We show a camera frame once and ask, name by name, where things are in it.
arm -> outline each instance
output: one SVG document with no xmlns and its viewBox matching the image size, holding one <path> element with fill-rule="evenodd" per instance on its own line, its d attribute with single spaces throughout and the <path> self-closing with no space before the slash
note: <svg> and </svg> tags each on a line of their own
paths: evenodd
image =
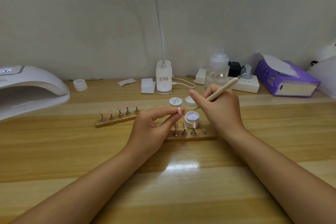
<svg viewBox="0 0 336 224">
<path fill-rule="evenodd" d="M 28 210 L 11 224 L 86 224 L 114 192 L 161 146 L 184 109 L 158 107 L 141 111 L 126 146 L 114 157 Z M 154 121 L 170 115 L 160 126 Z"/>
<path fill-rule="evenodd" d="M 239 99 L 232 90 L 214 102 L 206 101 L 218 88 L 211 85 L 203 97 L 194 90 L 190 95 L 293 222 L 334 223 L 336 189 L 248 132 L 241 120 Z"/>
</svg>

gray plug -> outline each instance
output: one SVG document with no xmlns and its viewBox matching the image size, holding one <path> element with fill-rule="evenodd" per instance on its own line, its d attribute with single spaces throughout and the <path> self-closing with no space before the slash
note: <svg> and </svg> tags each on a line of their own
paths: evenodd
<svg viewBox="0 0 336 224">
<path fill-rule="evenodd" d="M 240 75 L 245 73 L 245 75 L 242 76 L 244 79 L 252 79 L 252 73 L 251 73 L 252 67 L 249 64 L 245 64 L 241 67 Z"/>
</svg>

uv nail lamp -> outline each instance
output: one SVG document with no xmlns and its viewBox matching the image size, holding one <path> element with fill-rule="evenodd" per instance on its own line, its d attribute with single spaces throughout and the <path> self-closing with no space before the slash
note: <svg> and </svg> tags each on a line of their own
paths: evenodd
<svg viewBox="0 0 336 224">
<path fill-rule="evenodd" d="M 52 73 L 33 66 L 0 68 L 0 120 L 69 99 L 69 89 Z"/>
</svg>

forearm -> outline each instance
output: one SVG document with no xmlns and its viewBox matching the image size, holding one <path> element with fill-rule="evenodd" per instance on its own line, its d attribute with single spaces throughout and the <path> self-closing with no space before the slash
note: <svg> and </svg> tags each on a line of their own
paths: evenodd
<svg viewBox="0 0 336 224">
<path fill-rule="evenodd" d="M 295 223 L 336 220 L 336 189 L 247 131 L 226 138 Z"/>
<path fill-rule="evenodd" d="M 12 224 L 89 223 L 143 162 L 123 150 L 25 212 Z"/>
</svg>

clear plastic bottle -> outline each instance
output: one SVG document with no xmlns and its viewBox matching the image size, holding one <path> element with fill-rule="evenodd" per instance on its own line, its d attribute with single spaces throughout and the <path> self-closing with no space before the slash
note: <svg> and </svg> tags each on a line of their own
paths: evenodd
<svg viewBox="0 0 336 224">
<path fill-rule="evenodd" d="M 207 67 L 204 81 L 204 90 L 212 84 L 224 85 L 229 73 L 229 57 L 222 52 L 215 52 L 211 57 Z"/>
</svg>

